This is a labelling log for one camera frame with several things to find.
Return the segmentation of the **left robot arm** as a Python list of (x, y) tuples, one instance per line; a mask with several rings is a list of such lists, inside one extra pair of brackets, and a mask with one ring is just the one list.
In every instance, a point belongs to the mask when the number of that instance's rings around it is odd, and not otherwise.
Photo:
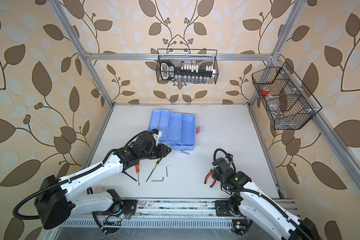
[(160, 161), (172, 149), (159, 142), (161, 132), (142, 131), (124, 147), (110, 150), (105, 158), (74, 174), (44, 179), (41, 188), (20, 201), (13, 209), (19, 220), (40, 220), (45, 230), (53, 229), (69, 217), (97, 212), (120, 216), (126, 207), (116, 190), (95, 194), (92, 187), (117, 174), (125, 174), (141, 160)]

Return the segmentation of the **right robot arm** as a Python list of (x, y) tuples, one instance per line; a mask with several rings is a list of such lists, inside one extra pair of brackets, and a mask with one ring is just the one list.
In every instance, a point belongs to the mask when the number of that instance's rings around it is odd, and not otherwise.
[(319, 240), (316, 225), (305, 218), (301, 220), (273, 199), (269, 198), (252, 179), (224, 158), (213, 161), (213, 178), (222, 189), (230, 193), (229, 213), (244, 216), (261, 227), (275, 240)]

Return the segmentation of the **red handled screwdriver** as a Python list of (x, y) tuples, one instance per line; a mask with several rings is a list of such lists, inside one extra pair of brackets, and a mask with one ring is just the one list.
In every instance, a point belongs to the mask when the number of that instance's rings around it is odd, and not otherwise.
[(140, 186), (140, 177), (139, 177), (140, 168), (139, 168), (139, 164), (135, 165), (135, 168), (136, 168), (136, 174), (137, 174), (137, 177), (138, 177), (138, 185)]

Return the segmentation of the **orange handled pliers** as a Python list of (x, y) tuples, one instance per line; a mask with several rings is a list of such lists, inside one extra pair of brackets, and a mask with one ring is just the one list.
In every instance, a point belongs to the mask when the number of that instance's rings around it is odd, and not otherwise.
[(210, 172), (206, 175), (205, 180), (204, 180), (205, 185), (207, 184), (209, 179), (213, 180), (211, 185), (210, 185), (210, 188), (212, 188), (216, 183), (216, 179), (213, 178), (213, 174), (214, 174), (214, 169), (210, 169)]

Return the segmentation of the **white and blue tool box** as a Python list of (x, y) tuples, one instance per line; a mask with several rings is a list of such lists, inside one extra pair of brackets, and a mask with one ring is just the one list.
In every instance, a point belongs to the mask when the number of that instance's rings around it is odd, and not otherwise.
[(175, 151), (192, 151), (196, 146), (196, 117), (194, 114), (153, 110), (149, 130), (161, 132), (159, 143)]

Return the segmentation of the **black socket set holder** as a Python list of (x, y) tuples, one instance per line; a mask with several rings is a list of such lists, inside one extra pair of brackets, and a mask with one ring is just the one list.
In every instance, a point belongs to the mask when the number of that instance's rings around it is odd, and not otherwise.
[(205, 70), (199, 68), (198, 65), (191, 65), (188, 69), (187, 65), (184, 62), (180, 62), (180, 66), (177, 67), (170, 60), (162, 60), (158, 62), (157, 71), (160, 76), (160, 80), (171, 81), (173, 79), (182, 79), (183, 76), (191, 77), (207, 77), (215, 78), (218, 73), (216, 69), (208, 70), (206, 67)]

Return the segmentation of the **black yellow handled screwdriver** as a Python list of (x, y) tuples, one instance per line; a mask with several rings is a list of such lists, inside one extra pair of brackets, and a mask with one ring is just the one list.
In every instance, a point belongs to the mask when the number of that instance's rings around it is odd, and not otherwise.
[(153, 172), (155, 171), (156, 167), (160, 164), (161, 160), (162, 160), (162, 158), (159, 158), (159, 159), (157, 160), (157, 162), (155, 163), (155, 166), (154, 166), (154, 168), (152, 169), (151, 173), (149, 174), (146, 182), (150, 179), (150, 177), (152, 176), (152, 174), (153, 174)]

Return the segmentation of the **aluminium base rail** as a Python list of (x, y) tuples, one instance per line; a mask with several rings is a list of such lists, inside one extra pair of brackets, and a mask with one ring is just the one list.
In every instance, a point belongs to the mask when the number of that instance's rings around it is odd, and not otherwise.
[(123, 199), (124, 208), (118, 215), (98, 212), (96, 217), (116, 220), (125, 218), (181, 218), (181, 219), (243, 219), (243, 215), (232, 214), (227, 199)]

